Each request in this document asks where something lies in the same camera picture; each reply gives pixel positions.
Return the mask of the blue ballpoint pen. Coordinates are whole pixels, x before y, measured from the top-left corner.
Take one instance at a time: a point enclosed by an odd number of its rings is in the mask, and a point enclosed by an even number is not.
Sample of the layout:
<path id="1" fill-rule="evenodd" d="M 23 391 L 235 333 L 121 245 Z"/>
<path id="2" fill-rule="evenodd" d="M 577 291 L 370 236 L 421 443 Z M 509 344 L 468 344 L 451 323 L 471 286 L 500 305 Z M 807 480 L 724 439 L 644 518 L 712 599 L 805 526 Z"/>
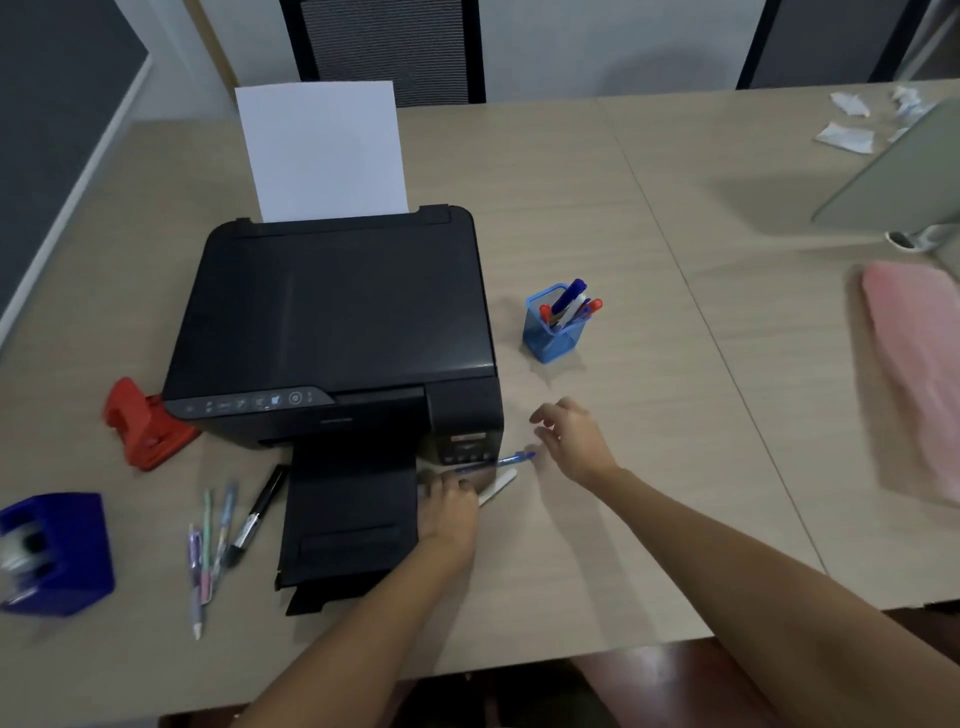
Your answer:
<path id="1" fill-rule="evenodd" d="M 537 456 L 537 453 L 534 450 L 522 450 L 517 451 L 514 454 L 496 459 L 488 460 L 484 462 L 475 462 L 464 465 L 455 465 L 455 466 L 443 466 L 438 467 L 439 473 L 452 472 L 458 475 L 468 475 L 475 472 L 481 472 L 485 470 L 499 470 L 504 468 L 512 468 L 522 463 L 530 462 Z"/>

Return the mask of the black marker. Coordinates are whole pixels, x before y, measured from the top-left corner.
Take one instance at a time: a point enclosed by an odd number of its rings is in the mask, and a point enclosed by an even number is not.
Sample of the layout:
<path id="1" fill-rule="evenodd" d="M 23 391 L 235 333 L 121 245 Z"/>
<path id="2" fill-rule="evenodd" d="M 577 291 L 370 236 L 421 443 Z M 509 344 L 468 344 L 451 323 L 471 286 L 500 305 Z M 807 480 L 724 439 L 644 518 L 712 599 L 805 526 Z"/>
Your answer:
<path id="1" fill-rule="evenodd" d="M 223 556 L 222 564 L 227 570 L 235 568 L 247 553 L 271 504 L 282 491 L 282 487 L 288 479 L 290 471 L 291 466 L 289 464 L 277 464 L 274 467 L 250 507 L 238 535 L 228 546 Z"/>

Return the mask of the blue marker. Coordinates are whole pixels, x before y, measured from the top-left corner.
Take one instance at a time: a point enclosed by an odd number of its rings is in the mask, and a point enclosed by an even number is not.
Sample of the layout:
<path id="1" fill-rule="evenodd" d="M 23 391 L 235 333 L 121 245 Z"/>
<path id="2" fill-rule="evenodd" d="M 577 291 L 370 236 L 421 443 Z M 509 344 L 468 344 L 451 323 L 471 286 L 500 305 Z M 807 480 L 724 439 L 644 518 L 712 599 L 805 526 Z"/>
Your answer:
<path id="1" fill-rule="evenodd" d="M 587 284 L 582 278 L 575 278 L 567 285 L 551 305 L 551 316 L 560 316 L 586 291 Z"/>

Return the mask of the person's left forearm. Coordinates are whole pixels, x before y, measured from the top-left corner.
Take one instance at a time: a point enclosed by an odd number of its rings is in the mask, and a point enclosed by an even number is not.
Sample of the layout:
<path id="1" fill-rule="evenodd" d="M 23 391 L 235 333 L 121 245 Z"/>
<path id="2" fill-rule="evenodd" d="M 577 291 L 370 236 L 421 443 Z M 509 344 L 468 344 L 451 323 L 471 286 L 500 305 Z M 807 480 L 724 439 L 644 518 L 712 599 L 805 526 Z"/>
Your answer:
<path id="1" fill-rule="evenodd" d="M 475 546 L 431 536 L 296 658 L 233 728 L 376 728 L 407 653 Z"/>

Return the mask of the person's right hand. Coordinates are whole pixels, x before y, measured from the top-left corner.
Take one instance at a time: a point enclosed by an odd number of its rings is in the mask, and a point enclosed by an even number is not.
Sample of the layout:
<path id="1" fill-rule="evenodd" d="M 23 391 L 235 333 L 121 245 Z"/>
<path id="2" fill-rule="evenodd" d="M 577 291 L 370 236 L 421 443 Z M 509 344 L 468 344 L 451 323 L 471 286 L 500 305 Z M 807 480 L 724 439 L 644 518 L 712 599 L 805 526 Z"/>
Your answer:
<path id="1" fill-rule="evenodd" d="M 569 480 L 591 490 L 621 468 L 592 413 L 572 397 L 561 400 L 572 401 L 572 454 L 569 459 L 554 459 L 546 451 Z"/>

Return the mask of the person's left hand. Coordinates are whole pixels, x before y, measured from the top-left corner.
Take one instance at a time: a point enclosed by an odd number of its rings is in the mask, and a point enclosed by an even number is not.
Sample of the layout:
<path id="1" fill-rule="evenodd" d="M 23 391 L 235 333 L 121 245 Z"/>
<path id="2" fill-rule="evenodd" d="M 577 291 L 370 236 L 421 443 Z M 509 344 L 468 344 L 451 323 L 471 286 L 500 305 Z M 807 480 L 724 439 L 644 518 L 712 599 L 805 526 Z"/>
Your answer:
<path id="1" fill-rule="evenodd" d="M 456 571 L 474 558 L 479 523 L 479 502 L 466 493 L 427 497 L 428 475 L 456 475 L 456 472 L 429 471 L 423 484 L 423 495 L 417 506 L 416 549 Z"/>

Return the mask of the blue tape dispenser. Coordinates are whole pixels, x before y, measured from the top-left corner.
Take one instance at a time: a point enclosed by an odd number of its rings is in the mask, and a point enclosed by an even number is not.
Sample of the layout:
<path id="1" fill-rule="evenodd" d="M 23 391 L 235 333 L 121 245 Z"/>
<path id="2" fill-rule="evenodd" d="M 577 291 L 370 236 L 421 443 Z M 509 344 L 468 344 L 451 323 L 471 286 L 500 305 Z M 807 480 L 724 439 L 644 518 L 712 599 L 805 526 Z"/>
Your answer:
<path id="1" fill-rule="evenodd" d="M 0 509 L 0 613 L 69 618 L 110 595 L 114 565 L 102 495 L 49 492 Z"/>

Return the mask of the blue grey pen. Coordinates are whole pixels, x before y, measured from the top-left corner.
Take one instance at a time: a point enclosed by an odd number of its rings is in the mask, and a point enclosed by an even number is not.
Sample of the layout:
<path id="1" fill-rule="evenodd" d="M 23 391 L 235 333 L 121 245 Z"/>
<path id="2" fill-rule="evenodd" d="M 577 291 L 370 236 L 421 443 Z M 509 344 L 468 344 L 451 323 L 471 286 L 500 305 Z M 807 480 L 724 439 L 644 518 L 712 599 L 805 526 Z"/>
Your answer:
<path id="1" fill-rule="evenodd" d="M 231 526 L 234 516 L 234 507 L 238 496 L 239 485 L 232 481 L 223 491 L 222 506 L 218 521 L 217 545 L 214 551 L 211 567 L 211 586 L 215 589 L 225 566 L 226 553 L 230 544 Z"/>

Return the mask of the white paper sheet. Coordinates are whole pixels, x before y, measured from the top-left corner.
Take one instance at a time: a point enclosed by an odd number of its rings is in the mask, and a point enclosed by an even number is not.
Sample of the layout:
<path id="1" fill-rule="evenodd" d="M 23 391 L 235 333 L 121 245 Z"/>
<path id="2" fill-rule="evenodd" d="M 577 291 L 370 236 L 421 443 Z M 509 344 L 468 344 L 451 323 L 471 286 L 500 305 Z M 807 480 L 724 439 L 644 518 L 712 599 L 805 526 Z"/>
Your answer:
<path id="1" fill-rule="evenodd" d="M 236 100 L 265 223 L 409 212 L 390 80 L 246 86 Z"/>

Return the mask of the red hole punch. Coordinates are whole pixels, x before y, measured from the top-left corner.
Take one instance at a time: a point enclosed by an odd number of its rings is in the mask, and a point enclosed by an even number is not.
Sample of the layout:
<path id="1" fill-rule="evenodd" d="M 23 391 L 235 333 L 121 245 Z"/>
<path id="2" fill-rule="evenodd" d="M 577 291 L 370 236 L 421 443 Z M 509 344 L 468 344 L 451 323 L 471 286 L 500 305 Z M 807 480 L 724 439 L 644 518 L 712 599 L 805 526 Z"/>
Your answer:
<path id="1" fill-rule="evenodd" d="M 141 472 L 155 470 L 201 436 L 166 411 L 160 394 L 144 394 L 130 377 L 113 384 L 102 421 L 119 436 L 127 464 Z"/>

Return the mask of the black inkjet printer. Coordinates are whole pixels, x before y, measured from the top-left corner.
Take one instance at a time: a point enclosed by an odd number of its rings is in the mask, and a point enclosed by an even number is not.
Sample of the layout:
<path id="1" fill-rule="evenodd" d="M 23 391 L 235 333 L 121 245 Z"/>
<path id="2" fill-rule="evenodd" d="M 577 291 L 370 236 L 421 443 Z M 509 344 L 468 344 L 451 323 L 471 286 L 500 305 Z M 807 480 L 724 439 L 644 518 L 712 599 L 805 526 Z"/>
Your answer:
<path id="1" fill-rule="evenodd" d="M 498 460 L 492 334 L 463 207 L 210 233 L 161 398 L 235 445 L 292 448 L 287 616 L 365 595 L 412 552 L 419 459 Z"/>

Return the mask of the blue mesh pen holder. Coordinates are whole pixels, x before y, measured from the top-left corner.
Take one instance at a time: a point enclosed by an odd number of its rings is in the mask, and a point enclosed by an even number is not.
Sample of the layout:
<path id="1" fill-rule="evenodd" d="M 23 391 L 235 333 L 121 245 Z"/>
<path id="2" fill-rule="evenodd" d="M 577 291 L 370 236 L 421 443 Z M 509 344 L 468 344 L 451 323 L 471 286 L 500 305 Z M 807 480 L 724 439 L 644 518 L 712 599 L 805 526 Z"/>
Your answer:
<path id="1" fill-rule="evenodd" d="M 572 352 L 591 317 L 570 321 L 567 326 L 551 326 L 544 321 L 541 306 L 553 305 L 566 292 L 567 284 L 557 283 L 537 292 L 525 301 L 525 320 L 521 342 L 531 356 L 542 364 L 550 363 Z"/>

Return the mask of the grey monitor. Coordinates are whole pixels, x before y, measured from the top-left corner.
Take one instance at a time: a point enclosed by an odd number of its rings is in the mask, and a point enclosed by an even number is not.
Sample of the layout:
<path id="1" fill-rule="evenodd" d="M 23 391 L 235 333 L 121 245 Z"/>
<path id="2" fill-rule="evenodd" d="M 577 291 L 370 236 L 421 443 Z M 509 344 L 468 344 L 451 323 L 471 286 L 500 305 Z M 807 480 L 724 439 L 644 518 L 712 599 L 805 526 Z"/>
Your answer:
<path id="1" fill-rule="evenodd" d="M 960 97 L 935 104 L 811 221 L 859 233 L 917 234 L 960 225 Z"/>

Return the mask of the white correction pen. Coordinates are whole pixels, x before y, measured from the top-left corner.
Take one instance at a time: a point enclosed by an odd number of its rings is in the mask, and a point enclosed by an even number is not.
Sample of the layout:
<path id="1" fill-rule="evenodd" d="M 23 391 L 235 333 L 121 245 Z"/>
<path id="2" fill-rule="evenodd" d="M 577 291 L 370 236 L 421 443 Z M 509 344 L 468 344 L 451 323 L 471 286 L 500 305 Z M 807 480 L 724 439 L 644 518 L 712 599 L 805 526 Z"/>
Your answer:
<path id="1" fill-rule="evenodd" d="M 510 485 L 519 475 L 515 467 L 503 470 L 498 476 L 478 494 L 478 503 L 482 508 L 495 498 L 501 491 Z"/>

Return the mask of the white monitor stand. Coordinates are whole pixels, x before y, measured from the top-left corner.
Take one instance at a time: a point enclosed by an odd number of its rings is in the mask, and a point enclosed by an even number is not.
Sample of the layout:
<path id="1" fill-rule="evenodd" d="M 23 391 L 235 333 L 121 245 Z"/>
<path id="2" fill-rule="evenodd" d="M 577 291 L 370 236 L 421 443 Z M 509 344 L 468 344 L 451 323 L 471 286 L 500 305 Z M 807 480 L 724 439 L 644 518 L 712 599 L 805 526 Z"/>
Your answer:
<path id="1" fill-rule="evenodd" d="M 895 249 L 906 254 L 930 254 L 960 237 L 960 224 L 931 224 L 924 229 L 907 233 L 887 231 L 884 239 Z"/>

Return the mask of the person's right forearm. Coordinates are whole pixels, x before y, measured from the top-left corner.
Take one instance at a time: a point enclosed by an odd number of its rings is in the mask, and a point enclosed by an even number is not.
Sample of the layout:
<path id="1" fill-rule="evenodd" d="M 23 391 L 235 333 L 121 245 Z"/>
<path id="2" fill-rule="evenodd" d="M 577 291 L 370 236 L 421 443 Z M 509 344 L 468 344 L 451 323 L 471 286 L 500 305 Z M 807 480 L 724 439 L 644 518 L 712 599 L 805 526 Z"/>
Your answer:
<path id="1" fill-rule="evenodd" d="M 832 578 L 625 468 L 577 481 L 627 524 L 792 725 L 960 728 L 960 664 Z"/>

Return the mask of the pink cloth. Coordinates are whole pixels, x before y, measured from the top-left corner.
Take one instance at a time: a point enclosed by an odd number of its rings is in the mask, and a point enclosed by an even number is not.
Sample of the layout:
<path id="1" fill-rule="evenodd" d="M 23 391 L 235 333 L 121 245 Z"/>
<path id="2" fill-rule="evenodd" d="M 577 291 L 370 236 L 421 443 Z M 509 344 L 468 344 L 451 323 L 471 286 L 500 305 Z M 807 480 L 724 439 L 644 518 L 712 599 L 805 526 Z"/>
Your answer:
<path id="1" fill-rule="evenodd" d="M 960 284 L 927 264 L 878 261 L 864 268 L 860 287 L 930 486 L 960 507 Z"/>

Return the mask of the black mesh office chair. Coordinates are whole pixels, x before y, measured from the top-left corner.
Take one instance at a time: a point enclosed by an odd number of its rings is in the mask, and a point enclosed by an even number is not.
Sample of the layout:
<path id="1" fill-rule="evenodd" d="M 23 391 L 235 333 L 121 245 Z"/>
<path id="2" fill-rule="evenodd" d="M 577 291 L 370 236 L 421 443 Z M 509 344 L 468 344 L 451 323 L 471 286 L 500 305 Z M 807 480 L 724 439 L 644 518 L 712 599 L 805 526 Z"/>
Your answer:
<path id="1" fill-rule="evenodd" d="M 479 0 L 279 0 L 303 82 L 391 81 L 396 106 L 487 102 Z"/>

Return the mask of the purple pen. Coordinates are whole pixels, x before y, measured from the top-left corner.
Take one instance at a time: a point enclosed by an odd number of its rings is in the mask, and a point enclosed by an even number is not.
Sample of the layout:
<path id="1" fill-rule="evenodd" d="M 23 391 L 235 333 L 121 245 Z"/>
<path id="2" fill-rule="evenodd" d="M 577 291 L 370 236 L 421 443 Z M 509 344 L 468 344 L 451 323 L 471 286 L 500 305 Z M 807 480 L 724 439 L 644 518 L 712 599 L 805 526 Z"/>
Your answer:
<path id="1" fill-rule="evenodd" d="M 188 526 L 188 564 L 191 579 L 190 613 L 193 638 L 199 641 L 205 631 L 206 599 L 209 588 L 209 553 L 207 541 L 198 526 Z"/>

